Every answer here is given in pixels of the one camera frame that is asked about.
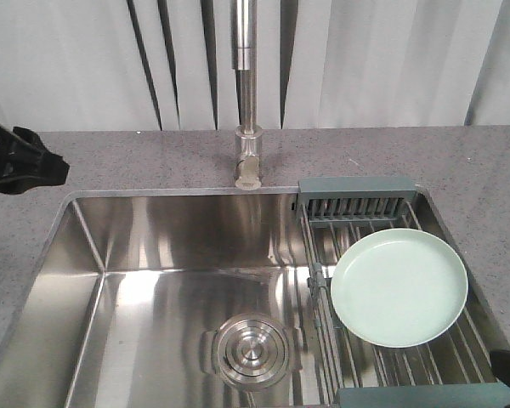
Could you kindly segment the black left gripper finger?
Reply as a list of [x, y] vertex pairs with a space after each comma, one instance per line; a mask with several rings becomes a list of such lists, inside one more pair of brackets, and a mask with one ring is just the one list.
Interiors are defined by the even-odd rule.
[[51, 152], [39, 135], [28, 128], [13, 127], [9, 148], [10, 178], [14, 187], [0, 190], [5, 195], [19, 195], [42, 186], [65, 184], [70, 170], [62, 156]]

